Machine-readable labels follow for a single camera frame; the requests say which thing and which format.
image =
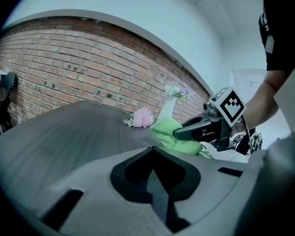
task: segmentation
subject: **pink flower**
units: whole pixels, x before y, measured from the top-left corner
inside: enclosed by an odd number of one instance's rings
[[[148,127],[149,126],[149,117],[143,117],[142,118],[142,126],[144,128]]]
[[[133,126],[134,127],[141,127],[142,126],[142,119],[138,117],[133,118]]]
[[[147,108],[141,108],[134,112],[133,126],[134,127],[148,127],[153,124],[154,118],[151,115],[151,111]]]

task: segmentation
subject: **table surface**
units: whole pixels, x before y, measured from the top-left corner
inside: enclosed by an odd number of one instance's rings
[[[0,183],[28,207],[44,189],[81,165],[160,146],[148,128],[122,124],[129,113],[80,101],[32,118],[0,135]]]

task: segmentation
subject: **person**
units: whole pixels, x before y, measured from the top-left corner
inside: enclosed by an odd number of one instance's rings
[[[266,75],[246,104],[243,117],[249,129],[266,122],[278,111],[274,95],[295,67],[295,0],[264,0],[259,18],[260,35],[266,54]],[[234,125],[233,134],[245,130]]]

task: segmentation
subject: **black slot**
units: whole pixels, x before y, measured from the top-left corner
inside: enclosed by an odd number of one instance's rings
[[[178,216],[174,202],[189,198],[200,179],[196,167],[157,147],[115,165],[110,175],[115,190],[130,202],[152,204],[173,233],[190,225]]]
[[[42,222],[58,231],[82,197],[80,190],[69,190],[43,217]]]
[[[230,168],[225,168],[225,167],[219,168],[218,171],[225,173],[227,175],[235,176],[235,177],[240,177],[242,174],[242,171],[234,170],[234,169],[230,169]]]

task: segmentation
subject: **white ceiling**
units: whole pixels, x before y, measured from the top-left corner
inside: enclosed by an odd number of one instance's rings
[[[221,39],[258,26],[263,0],[189,0],[212,25]]]

